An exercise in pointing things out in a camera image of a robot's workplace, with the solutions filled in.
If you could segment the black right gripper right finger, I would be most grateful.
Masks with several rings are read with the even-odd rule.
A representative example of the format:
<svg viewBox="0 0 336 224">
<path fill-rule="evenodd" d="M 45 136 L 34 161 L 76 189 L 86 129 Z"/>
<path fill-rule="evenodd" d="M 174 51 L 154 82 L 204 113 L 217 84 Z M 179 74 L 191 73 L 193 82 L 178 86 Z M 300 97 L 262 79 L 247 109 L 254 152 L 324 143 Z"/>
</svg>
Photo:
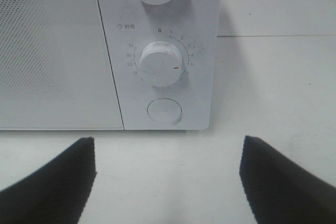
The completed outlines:
<svg viewBox="0 0 336 224">
<path fill-rule="evenodd" d="M 257 223 L 335 223 L 335 187 L 262 139 L 245 136 L 239 175 Z"/>
</svg>

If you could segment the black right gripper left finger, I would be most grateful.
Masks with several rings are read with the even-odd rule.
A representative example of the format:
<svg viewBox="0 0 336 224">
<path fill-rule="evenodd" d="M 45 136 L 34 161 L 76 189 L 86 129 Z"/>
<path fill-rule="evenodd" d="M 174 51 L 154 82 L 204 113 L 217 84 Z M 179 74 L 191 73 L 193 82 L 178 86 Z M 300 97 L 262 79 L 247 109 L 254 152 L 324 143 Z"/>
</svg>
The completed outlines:
<svg viewBox="0 0 336 224">
<path fill-rule="evenodd" d="M 1 223 L 78 223 L 96 175 L 94 138 L 83 137 L 1 190 Z"/>
</svg>

